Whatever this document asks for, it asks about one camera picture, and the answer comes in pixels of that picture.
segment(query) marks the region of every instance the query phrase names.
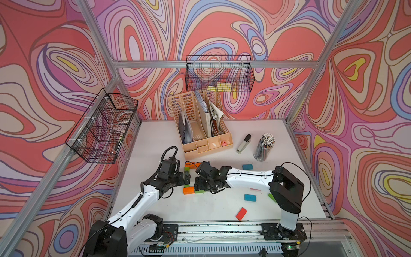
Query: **wire mesh basket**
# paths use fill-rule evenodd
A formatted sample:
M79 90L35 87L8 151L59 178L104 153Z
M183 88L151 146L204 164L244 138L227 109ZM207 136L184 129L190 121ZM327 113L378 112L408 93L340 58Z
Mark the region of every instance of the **wire mesh basket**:
M251 92L254 72L250 55L186 56L187 91Z
M122 94L105 93L79 136L69 139L80 121L66 144L88 163L115 163L138 103Z

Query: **blue block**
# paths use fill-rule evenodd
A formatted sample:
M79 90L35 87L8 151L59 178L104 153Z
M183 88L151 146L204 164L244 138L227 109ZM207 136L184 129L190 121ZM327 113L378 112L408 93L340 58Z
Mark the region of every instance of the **blue block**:
M252 169L253 169L253 165L252 165L252 164L243 164L243 165L242 165L242 169L243 169L243 170L252 170Z
M245 194L244 195L244 200L245 201L257 201L257 198L253 194Z

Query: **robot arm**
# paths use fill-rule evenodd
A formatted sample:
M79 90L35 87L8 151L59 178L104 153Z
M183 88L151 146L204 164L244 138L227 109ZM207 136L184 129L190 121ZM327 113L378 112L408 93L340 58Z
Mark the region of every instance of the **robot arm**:
M175 149L173 156L164 160L165 154L171 149ZM183 173L179 172L180 161L175 158L176 153L176 146L168 148L161 157L157 171L140 184L140 193L107 221L98 220L94 223L83 257L126 257L131 250L149 238L166 243L174 241L171 234L163 233L163 219L152 214L143 217L143 214L169 189L184 185Z
M164 160L170 149L175 149L175 153ZM161 157L157 171L141 183L141 192L107 221L98 220L91 227L83 257L126 257L147 239L163 241L166 244L175 240L171 233L163 230L163 220L160 217L152 214L143 217L143 214L169 189L184 185L185 180L183 173L179 172L180 161L175 158L176 153L177 147L168 148ZM287 235L296 229L304 184L285 168L277 166L274 171L243 171L222 166L218 170L210 166L209 162L202 162L196 173L200 175L195 178L196 190L216 194L225 188L247 187L271 192L282 209L282 228L279 228L281 233Z
M298 214L301 212L304 184L282 166L273 171L244 171L223 166L220 170L202 162L196 169L194 188L218 193L224 188L246 187L270 192L281 208L282 228L296 229Z

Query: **psychedelic patterned wall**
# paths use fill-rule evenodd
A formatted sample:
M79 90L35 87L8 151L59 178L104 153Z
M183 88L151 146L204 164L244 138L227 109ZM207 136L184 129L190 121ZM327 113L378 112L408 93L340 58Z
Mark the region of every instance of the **psychedelic patterned wall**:
M82 19L73 0L0 1L0 236L111 79ZM79 251L107 208L134 131L116 164L73 157L16 256Z
M78 256L91 226L104 218L135 132L132 122L115 164L90 164L73 157L14 257Z
M123 69L130 95L139 100L141 119L172 119L167 97L185 92L185 69L153 68L147 75ZM311 69L263 69L251 92L220 92L227 118L285 118Z
M0 236L111 78L73 2L48 3L0 2Z
M365 256L411 256L410 40L410 1L364 1L293 122Z
M93 12L117 60L185 60L249 53L253 60L317 60L345 0L101 0ZM185 69L123 69L142 119L170 119ZM255 69L251 93L224 93L227 118L285 118L310 69Z

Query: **desk organizer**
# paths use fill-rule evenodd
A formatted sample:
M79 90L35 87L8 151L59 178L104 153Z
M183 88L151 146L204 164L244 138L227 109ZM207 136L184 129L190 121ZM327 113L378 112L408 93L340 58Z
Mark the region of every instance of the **desk organizer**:
M218 92L200 91L200 94L207 105L209 105L209 102L212 102L215 106L222 110L221 96ZM224 134L209 138L206 137L203 127L201 126L201 118L197 107L197 100L193 91L172 95L168 98L168 100L171 105L177 131L178 119L180 118L180 111L182 110L186 111L193 129L194 142L182 145L186 160L191 160L211 153L217 153L233 147L233 138L231 137L231 133L222 119L220 121L220 125L224 131ZM229 144L226 146L221 146L223 141Z

